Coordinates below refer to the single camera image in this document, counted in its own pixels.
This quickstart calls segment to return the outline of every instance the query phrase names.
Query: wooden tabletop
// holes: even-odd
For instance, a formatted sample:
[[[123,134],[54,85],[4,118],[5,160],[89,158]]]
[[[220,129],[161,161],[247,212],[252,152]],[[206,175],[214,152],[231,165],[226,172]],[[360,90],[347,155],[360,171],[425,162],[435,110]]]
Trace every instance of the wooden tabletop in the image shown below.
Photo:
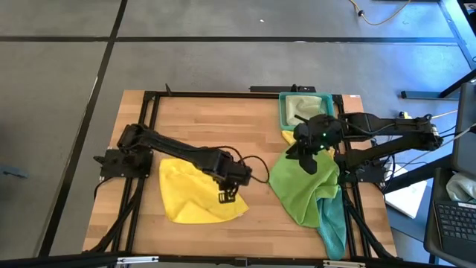
[[[119,107],[111,147],[127,124],[138,121],[144,91],[127,90]],[[343,95],[345,112],[363,111],[357,95]],[[233,146],[242,155],[258,155],[271,168],[287,144],[281,136],[278,102],[275,99],[186,98],[160,99],[156,128],[193,146]],[[364,149],[369,143],[355,143]],[[133,252],[151,255],[234,256],[271,258],[327,258],[323,241],[315,229],[298,226],[286,213],[269,185],[253,180],[239,194],[249,210],[225,223],[185,225],[167,219],[158,183],[162,158],[155,152],[151,176],[146,180]],[[266,177],[264,167],[250,160],[258,178]],[[118,216],[124,179],[111,179],[97,192],[83,249],[95,246]],[[396,255],[385,203],[371,184],[360,184],[365,220],[387,251]],[[128,223],[123,229],[126,237]],[[362,255],[357,225],[353,224],[357,253]],[[125,239],[120,249],[125,247]]]

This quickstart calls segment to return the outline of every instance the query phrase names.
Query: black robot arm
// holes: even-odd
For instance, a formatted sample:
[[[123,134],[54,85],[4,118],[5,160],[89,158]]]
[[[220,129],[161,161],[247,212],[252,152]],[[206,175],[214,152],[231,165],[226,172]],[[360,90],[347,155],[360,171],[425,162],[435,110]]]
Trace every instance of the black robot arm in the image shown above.
[[[401,138],[366,150],[351,149],[337,154],[335,162],[341,171],[357,174],[364,166],[382,157],[405,150],[436,150],[443,142],[436,127],[431,124],[431,115],[415,119],[378,118],[375,115],[357,112],[339,115],[316,115],[298,124],[294,130],[296,139],[286,153],[287,158],[298,159],[308,173],[317,172],[318,163],[312,158],[320,150],[328,150],[341,141],[366,141],[377,135],[400,135]]]
[[[118,147],[123,152],[154,149],[192,163],[195,168],[210,175],[219,186],[219,201],[234,202],[238,187],[248,185],[251,168],[243,161],[217,147],[194,147],[160,135],[140,124],[130,124],[124,129]]]

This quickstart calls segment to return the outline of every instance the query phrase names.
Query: teal cloth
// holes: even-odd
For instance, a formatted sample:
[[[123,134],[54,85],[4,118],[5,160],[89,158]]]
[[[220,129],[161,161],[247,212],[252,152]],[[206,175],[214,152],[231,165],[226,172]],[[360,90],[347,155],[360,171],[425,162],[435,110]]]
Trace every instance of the teal cloth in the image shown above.
[[[299,166],[298,160],[287,159],[286,153],[282,153],[271,169],[269,184],[298,225],[317,228],[320,215],[316,200],[335,197],[339,168],[325,150],[314,159],[318,172],[311,175]]]
[[[319,198],[317,200],[321,224],[318,233],[321,235],[329,259],[338,261],[344,257],[346,243],[346,226],[342,190],[339,187],[335,198]]]

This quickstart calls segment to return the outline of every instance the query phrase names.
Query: metal stand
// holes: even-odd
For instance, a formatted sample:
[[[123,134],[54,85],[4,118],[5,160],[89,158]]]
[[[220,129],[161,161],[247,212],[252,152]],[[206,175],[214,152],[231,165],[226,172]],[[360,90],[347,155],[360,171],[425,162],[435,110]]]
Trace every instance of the metal stand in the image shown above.
[[[402,98],[404,99],[417,99],[417,100],[445,100],[445,101],[457,101],[460,98],[460,93],[457,90],[464,83],[468,83],[476,77],[476,69],[470,71],[463,78],[459,79],[456,83],[449,86],[442,92],[420,92],[420,91],[402,91]]]
[[[440,262],[440,258],[437,256],[430,254],[430,259],[428,260],[429,264],[438,264]]]

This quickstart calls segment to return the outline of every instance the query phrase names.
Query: black cable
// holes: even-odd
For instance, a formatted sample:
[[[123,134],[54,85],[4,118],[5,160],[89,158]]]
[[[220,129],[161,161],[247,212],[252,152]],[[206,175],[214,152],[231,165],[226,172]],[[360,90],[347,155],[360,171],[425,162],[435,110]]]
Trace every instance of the black cable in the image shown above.
[[[251,175],[251,178],[253,178],[254,180],[256,180],[256,181],[259,182],[259,183],[268,183],[268,182],[269,182],[269,169],[268,169],[268,165],[267,165],[267,164],[265,163],[265,161],[264,161],[262,158],[260,158],[259,156],[245,156],[245,157],[243,157],[240,161],[241,161],[243,164],[245,164],[245,161],[244,161],[244,160],[245,160],[245,159],[250,159],[250,158],[255,158],[255,159],[260,160],[260,161],[263,163],[263,165],[265,166],[266,173],[268,174],[266,181],[262,181],[261,179],[257,179],[257,178],[256,178],[255,176],[253,176],[253,175]]]
[[[456,133],[451,133],[451,134],[443,135],[443,136],[441,136],[441,138],[446,138],[446,137],[449,137],[449,136],[451,136],[451,135],[459,135],[459,134],[461,134],[461,131],[456,132]]]
[[[89,250],[90,252],[104,252],[107,249],[108,245],[112,241],[112,238],[116,235],[120,227],[123,226],[130,212],[137,205],[137,192],[138,189],[135,190],[135,193],[132,195],[130,201],[127,203],[124,211],[118,215],[118,218],[112,224],[111,228],[107,231],[103,238],[101,238],[99,243],[94,248]]]
[[[377,238],[372,233],[372,230],[370,230],[368,225],[365,223],[365,220],[362,219],[356,208],[354,208],[354,205],[352,201],[350,201],[350,197],[347,191],[342,191],[342,196],[344,198],[344,210],[348,211],[353,217],[357,226],[360,228],[363,236],[368,239],[370,245],[373,247],[379,258],[394,258],[390,253],[387,252],[387,250],[385,250],[383,245],[381,245],[380,242],[377,241]]]
[[[451,129],[449,129],[449,130],[445,130],[445,131],[441,132],[440,135],[441,135],[441,134],[444,134],[444,133],[447,133],[448,131],[454,130],[455,128],[456,128],[456,125],[454,125],[454,126],[453,126]]]
[[[384,165],[386,165],[386,164],[388,163],[388,161],[390,160],[390,157],[391,157],[391,156],[392,156],[392,155],[389,155],[389,156],[387,157],[387,159],[385,159]]]
[[[392,156],[392,174],[390,175],[390,178],[388,179],[388,184],[385,186],[384,189],[382,189],[382,193],[384,193],[387,189],[388,189],[388,186],[390,186],[390,183],[392,183],[392,180],[394,178],[394,175],[395,175],[395,167],[396,167],[396,163],[395,163],[395,154],[391,155]]]
[[[421,162],[414,162],[414,163],[404,163],[404,162],[397,162],[396,164],[398,165],[419,165],[419,164],[428,164],[428,162],[424,162],[424,161],[421,161]]]
[[[345,121],[345,120],[341,120],[341,119],[337,119],[337,118],[336,118],[336,120],[339,121],[339,122],[341,122],[342,124],[346,124],[346,125],[349,126],[349,127],[353,127],[353,128],[355,128],[356,130],[358,130],[358,131],[360,131],[360,132],[362,132],[362,133],[364,133],[364,134],[366,134],[366,135],[377,135],[377,134],[380,133],[382,130],[386,130],[387,128],[393,127],[393,126],[396,125],[395,123],[392,123],[392,124],[388,124],[388,125],[386,125],[386,126],[380,128],[380,129],[378,129],[378,130],[375,130],[375,131],[366,131],[366,130],[363,130],[362,128],[360,128],[360,127],[357,127],[355,124],[351,124],[351,123],[349,123],[349,122],[347,122],[347,121]]]
[[[102,182],[99,182],[99,184],[96,185],[96,188],[94,188],[94,200],[96,200],[96,195],[97,195],[97,189],[104,183],[109,181],[111,178],[104,178]]]

